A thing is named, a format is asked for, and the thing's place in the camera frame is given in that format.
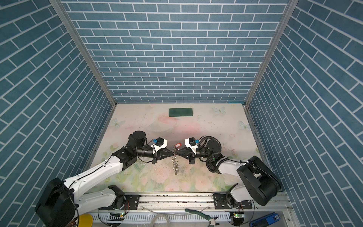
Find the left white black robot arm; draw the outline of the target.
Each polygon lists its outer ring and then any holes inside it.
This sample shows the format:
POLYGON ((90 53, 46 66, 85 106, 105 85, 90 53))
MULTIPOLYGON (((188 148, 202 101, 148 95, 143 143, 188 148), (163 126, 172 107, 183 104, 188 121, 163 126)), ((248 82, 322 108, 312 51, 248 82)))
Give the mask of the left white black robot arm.
POLYGON ((125 146, 112 153, 97 166, 65 180, 51 180, 35 207, 35 212, 47 227, 65 227, 81 214, 109 207, 121 209, 124 205, 124 192, 111 185, 98 193, 88 194, 88 190, 105 179, 116 175, 132 166, 139 157, 151 158, 155 164, 159 160, 172 157, 174 153, 167 149, 167 140, 158 138, 149 146, 146 134, 135 131, 129 135, 125 146))

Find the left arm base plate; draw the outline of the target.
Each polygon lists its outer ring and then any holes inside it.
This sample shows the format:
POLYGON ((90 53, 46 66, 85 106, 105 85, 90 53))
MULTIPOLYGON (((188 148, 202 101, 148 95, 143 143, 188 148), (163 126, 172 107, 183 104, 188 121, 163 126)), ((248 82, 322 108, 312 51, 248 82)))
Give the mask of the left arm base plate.
POLYGON ((139 205, 140 196, 137 194, 127 194, 117 196, 114 202, 108 207, 102 207, 100 210, 130 211, 136 210, 139 205))

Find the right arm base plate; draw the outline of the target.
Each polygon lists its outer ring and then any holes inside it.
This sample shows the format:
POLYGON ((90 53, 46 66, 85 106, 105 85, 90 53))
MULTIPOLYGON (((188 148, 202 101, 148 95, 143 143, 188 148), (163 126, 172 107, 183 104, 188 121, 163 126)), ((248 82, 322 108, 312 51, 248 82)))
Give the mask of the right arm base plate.
POLYGON ((212 195, 216 210, 226 209, 252 209, 251 200, 236 201, 230 194, 214 193, 212 195))

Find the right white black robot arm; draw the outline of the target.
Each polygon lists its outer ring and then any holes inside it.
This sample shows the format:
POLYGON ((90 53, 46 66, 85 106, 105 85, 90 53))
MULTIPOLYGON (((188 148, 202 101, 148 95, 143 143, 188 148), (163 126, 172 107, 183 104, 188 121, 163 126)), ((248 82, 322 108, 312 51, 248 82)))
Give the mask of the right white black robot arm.
POLYGON ((185 140, 185 147, 175 151, 175 155, 195 163, 196 158, 203 158, 207 169, 220 175, 240 177, 242 184, 236 183, 226 192, 226 202, 231 208, 237 208, 242 201, 252 200, 265 206, 282 188, 281 180, 258 157, 232 160, 222 155, 222 145, 215 137, 203 136, 185 140))

